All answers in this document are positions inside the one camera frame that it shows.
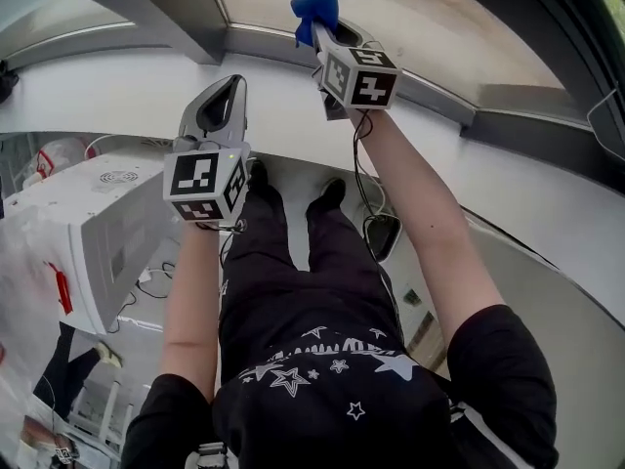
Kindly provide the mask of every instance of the hand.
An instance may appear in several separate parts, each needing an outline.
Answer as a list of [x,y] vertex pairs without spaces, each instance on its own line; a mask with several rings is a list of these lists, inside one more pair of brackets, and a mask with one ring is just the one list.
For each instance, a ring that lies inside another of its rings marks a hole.
[[71,441],[67,436],[64,436],[62,434],[57,434],[55,436],[55,445],[57,446],[57,448],[72,449]]

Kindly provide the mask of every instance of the electronic device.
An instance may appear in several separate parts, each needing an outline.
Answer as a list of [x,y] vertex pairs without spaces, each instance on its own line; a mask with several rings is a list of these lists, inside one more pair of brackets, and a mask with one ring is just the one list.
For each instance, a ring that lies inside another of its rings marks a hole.
[[379,42],[344,20],[339,21],[336,34],[316,21],[312,36],[321,63],[313,76],[322,92],[331,97],[324,100],[328,119],[347,117],[345,108],[391,107],[401,69]]
[[232,223],[238,216],[250,152],[243,141],[246,99],[245,79],[235,74],[185,109],[163,172],[163,199],[183,221]]
[[46,219],[62,322],[100,334],[114,322],[172,217],[162,199],[163,156],[145,145],[118,149],[5,200],[7,216],[35,206]]

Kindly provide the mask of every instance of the white appliance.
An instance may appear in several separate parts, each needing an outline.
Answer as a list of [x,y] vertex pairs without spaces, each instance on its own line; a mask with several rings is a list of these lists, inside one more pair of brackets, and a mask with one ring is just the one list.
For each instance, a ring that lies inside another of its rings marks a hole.
[[71,305],[66,314],[59,304],[61,321],[105,334],[116,319],[172,217],[162,198],[163,158],[162,149],[119,149],[5,200],[7,216],[31,205],[45,209],[49,223],[42,227],[53,239]]

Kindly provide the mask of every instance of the sleeve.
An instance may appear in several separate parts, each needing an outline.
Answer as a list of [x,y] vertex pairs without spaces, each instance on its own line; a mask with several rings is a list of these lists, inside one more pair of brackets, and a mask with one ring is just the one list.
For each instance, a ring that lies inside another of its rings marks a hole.
[[216,441],[212,408],[199,390],[178,375],[160,375],[128,428],[121,468],[182,468],[199,445]]
[[447,353],[460,398],[506,445],[534,467],[555,467],[556,390],[538,344],[508,306],[465,321]]

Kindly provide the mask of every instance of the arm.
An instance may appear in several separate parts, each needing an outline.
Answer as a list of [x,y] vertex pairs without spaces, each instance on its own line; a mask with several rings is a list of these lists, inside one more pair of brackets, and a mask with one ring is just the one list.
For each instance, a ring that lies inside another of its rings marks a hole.
[[132,421],[122,469],[183,467],[201,443],[217,441],[209,405],[215,390],[219,234],[185,225],[167,300],[160,375]]
[[35,419],[27,416],[23,420],[21,440],[30,447],[34,447],[37,443],[53,445],[55,443],[55,435]]
[[[354,126],[362,114],[350,113]],[[373,131],[362,140],[414,246],[447,346],[470,316],[503,304],[469,237],[460,205],[437,172],[384,111],[369,111]],[[368,120],[361,134],[368,131]]]
[[179,375],[208,402],[217,371],[219,234],[185,225],[174,281],[167,299],[160,372]]
[[28,416],[23,420],[21,440],[29,447],[34,447],[38,443],[54,445],[60,448],[68,448],[70,446],[65,436],[55,435],[50,429]]
[[[557,401],[545,358],[503,304],[449,188],[388,114],[369,116],[373,131],[362,143],[419,256],[448,348],[452,383],[525,461],[555,467]],[[357,126],[362,115],[351,117]],[[364,134],[368,121],[363,125]]]

